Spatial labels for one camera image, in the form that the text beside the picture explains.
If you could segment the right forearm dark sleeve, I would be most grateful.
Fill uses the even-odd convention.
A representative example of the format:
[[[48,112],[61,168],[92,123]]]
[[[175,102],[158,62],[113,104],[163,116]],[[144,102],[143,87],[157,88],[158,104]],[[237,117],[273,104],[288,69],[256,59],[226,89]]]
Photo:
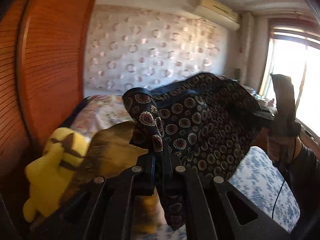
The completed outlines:
[[[319,229],[319,160],[312,149],[302,146],[294,161],[286,165],[286,172],[300,209],[292,234],[315,234]]]

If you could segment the person's right hand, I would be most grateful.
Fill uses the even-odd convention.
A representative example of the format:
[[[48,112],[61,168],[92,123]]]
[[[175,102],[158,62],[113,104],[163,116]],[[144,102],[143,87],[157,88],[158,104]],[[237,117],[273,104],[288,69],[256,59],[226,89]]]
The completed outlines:
[[[300,154],[302,142],[299,137],[280,137],[267,134],[267,155],[273,162],[292,163]]]

